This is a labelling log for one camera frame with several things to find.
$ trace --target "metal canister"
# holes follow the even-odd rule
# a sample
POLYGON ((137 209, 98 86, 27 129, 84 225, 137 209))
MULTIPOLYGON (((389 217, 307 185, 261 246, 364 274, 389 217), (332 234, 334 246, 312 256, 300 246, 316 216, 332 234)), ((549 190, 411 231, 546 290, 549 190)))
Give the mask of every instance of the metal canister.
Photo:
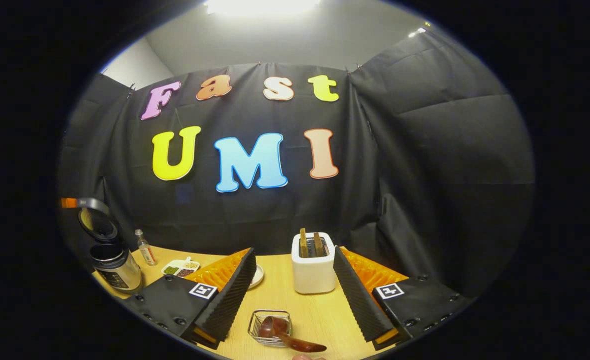
POLYGON ((142 289, 141 269, 128 249, 118 244, 96 244, 90 250, 93 267, 113 289, 134 294, 142 289))

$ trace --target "white wall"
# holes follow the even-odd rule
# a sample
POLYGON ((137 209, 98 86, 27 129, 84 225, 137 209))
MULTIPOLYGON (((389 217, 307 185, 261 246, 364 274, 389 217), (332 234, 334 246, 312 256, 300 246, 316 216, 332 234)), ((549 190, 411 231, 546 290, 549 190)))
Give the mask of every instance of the white wall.
POLYGON ((113 59, 103 72, 109 78, 135 89, 173 76, 146 38, 141 38, 113 59))
POLYGON ((322 0, 292 16, 225 16, 189 9, 146 35, 176 75, 233 64, 309 64, 354 71, 424 25, 381 0, 322 0))

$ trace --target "blue letter m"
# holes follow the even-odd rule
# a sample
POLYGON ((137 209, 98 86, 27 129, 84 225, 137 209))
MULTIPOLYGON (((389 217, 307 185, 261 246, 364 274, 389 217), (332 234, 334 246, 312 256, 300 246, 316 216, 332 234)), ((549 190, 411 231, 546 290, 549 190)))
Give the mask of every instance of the blue letter m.
POLYGON ((219 150, 221 181, 217 191, 233 192, 239 184, 233 179, 233 170, 244 187, 253 186, 254 176, 260 169, 257 186, 262 189, 278 188, 288 184, 288 179, 281 173, 279 161, 279 143, 284 139, 281 134, 269 132, 257 138, 257 142, 248 155, 237 137, 225 137, 215 141, 219 150))

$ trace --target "black fabric curtain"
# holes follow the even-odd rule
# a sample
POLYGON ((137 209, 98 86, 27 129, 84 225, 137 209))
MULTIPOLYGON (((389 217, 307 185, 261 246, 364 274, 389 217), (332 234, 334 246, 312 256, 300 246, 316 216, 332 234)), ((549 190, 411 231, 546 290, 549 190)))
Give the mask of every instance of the black fabric curtain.
POLYGON ((352 73, 236 64, 172 77, 131 96, 127 90, 101 95, 105 101, 93 109, 80 103, 78 125, 71 121, 68 133, 78 133, 85 150, 64 147, 59 178, 61 196, 106 202, 132 249, 140 228, 163 248, 286 254, 306 228, 403 274, 429 274, 477 296, 510 259, 530 215, 533 156, 519 110, 493 73, 443 34, 405 39, 352 73), (201 83, 216 75, 229 75, 232 90, 197 100, 201 83), (315 97, 307 79, 317 75, 336 81, 337 101, 315 97), (268 100, 262 91, 269 76, 290 79, 294 98, 268 100), (181 88, 160 115, 141 120, 150 91, 177 81, 181 88), (177 164, 178 133, 189 126, 201 127, 192 169, 160 180, 151 139, 174 132, 168 162, 177 164), (333 132, 334 177, 309 175, 304 132, 317 128, 333 132), (219 193, 215 141, 236 137, 250 153, 264 133, 284 137, 279 152, 288 184, 219 193))

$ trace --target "wooden ladle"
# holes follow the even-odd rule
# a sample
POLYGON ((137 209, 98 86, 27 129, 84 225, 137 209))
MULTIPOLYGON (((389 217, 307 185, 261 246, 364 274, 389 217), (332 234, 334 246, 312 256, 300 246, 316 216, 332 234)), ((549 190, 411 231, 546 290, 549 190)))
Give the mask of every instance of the wooden ladle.
POLYGON ((262 338, 279 338, 289 348, 302 353, 319 353, 326 350, 326 346, 321 344, 290 337, 286 335, 286 331, 288 331, 288 321, 280 317, 266 316, 259 328, 259 336, 262 338))

